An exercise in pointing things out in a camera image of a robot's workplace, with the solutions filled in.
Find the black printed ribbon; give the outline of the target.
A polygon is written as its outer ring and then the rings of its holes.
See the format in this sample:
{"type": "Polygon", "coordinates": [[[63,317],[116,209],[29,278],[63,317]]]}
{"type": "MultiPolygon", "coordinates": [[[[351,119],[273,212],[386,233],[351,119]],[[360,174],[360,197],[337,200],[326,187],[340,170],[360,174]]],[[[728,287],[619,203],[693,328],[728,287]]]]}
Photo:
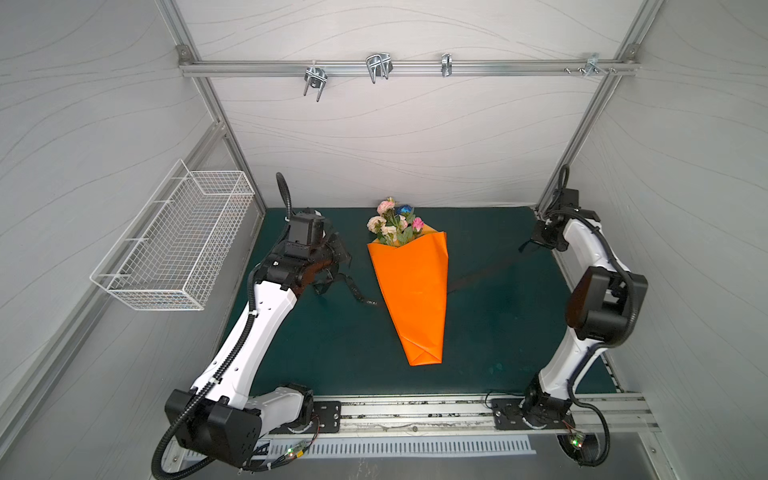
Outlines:
{"type": "MultiPolygon", "coordinates": [[[[472,271],[469,274],[462,276],[461,278],[449,281],[447,285],[447,294],[454,294],[474,283],[479,282],[484,278],[499,274],[541,250],[540,247],[533,247],[530,251],[528,251],[527,247],[529,244],[531,244],[531,241],[523,242],[518,248],[517,254],[513,257],[509,257],[503,261],[499,261],[495,264],[491,264],[481,269],[472,271]]],[[[332,273],[330,270],[325,270],[325,273],[325,279],[322,281],[316,281],[312,284],[313,290],[318,296],[325,295],[333,284],[341,283],[347,286],[348,290],[352,294],[352,297],[360,304],[375,308],[385,307],[385,304],[382,301],[376,301],[375,299],[365,296],[355,281],[349,275],[345,273],[332,273]]]]}

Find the blue fake flower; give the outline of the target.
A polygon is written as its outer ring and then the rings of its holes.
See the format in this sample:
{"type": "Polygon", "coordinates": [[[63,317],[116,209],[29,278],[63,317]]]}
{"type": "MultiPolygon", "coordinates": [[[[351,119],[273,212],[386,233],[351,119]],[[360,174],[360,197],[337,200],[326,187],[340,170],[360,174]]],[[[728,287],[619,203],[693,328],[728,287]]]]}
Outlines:
{"type": "Polygon", "coordinates": [[[397,214],[401,216],[407,217],[413,212],[413,207],[410,205],[400,205],[397,208],[397,214]]]}

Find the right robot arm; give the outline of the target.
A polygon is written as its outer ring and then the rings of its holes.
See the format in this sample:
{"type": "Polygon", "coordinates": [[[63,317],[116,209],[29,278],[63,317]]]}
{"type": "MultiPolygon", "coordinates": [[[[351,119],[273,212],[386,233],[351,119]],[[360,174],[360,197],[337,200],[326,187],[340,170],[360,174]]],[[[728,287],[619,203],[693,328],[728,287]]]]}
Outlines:
{"type": "Polygon", "coordinates": [[[531,241],[568,254],[582,272],[566,305],[565,335],[520,404],[525,423],[544,429],[565,419],[596,357],[623,344],[634,331],[648,281],[618,259],[599,216],[580,207],[575,189],[558,192],[536,223],[531,241]]]}

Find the orange wrapping paper sheet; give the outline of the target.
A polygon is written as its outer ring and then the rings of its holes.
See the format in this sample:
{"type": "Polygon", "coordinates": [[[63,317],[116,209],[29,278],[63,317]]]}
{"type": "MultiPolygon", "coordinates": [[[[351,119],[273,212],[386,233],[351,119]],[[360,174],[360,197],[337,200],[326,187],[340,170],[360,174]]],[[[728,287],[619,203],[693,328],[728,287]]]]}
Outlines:
{"type": "Polygon", "coordinates": [[[403,246],[370,243],[368,252],[408,364],[440,364],[449,268],[446,234],[427,226],[403,246]]]}

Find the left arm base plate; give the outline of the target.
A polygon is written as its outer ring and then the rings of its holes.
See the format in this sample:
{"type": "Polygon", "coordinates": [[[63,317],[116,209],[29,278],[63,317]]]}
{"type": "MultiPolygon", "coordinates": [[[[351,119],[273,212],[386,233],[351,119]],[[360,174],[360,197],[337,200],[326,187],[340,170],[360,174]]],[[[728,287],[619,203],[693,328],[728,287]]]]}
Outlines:
{"type": "Polygon", "coordinates": [[[271,434],[338,433],[340,431],[342,404],[340,401],[313,401],[304,405],[293,422],[279,426],[271,434]]]}

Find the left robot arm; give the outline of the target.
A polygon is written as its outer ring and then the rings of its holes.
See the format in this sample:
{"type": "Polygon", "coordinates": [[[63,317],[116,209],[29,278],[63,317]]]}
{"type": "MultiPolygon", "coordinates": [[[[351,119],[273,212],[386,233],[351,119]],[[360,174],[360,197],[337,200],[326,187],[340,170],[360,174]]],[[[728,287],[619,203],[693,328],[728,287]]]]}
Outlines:
{"type": "Polygon", "coordinates": [[[283,427],[317,427],[311,389],[278,386],[252,396],[253,380],[279,327],[319,274],[333,276],[349,255],[330,222],[315,210],[286,217],[285,229],[249,273],[248,300],[236,325],[206,370],[165,404],[169,428],[151,459],[156,479],[184,479],[215,461],[250,473],[294,461],[303,441],[272,461],[254,461],[260,439],[283,427]]]}

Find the magenta fake rose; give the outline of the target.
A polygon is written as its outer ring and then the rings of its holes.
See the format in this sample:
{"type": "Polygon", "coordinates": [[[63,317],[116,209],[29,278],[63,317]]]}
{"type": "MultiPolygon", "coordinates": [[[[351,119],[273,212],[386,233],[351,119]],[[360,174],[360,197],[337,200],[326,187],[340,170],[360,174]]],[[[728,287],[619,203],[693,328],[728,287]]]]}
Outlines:
{"type": "Polygon", "coordinates": [[[415,233],[420,233],[424,228],[424,221],[420,217],[416,217],[413,220],[411,227],[415,233]]]}

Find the light pink fake rose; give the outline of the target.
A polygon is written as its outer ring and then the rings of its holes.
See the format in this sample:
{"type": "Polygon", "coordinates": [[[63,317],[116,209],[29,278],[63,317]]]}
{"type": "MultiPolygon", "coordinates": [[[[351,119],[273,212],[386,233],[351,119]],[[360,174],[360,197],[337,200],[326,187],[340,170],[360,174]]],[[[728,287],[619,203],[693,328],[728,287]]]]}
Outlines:
{"type": "Polygon", "coordinates": [[[383,200],[377,207],[378,221],[382,225],[397,226],[399,217],[396,213],[396,203],[392,197],[383,200]]]}

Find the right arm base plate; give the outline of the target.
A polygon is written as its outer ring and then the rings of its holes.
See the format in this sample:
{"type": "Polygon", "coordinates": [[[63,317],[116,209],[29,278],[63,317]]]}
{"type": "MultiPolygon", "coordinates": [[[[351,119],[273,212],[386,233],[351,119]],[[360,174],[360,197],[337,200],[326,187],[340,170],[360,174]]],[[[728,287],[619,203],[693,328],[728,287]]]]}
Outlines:
{"type": "Polygon", "coordinates": [[[488,405],[496,430],[568,430],[575,426],[570,405],[559,399],[498,397],[488,405]]]}

